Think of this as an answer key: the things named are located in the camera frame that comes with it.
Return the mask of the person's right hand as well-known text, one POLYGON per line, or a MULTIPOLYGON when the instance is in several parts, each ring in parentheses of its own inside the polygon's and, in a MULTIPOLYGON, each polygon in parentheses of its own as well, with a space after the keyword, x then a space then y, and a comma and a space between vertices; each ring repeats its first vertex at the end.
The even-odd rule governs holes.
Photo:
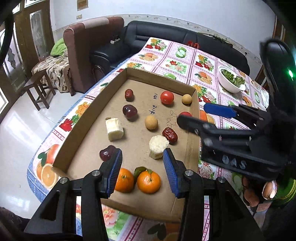
POLYGON ((264 181, 251 177, 242 177, 243 201, 251 208, 273 200, 278 191, 276 180, 264 181))

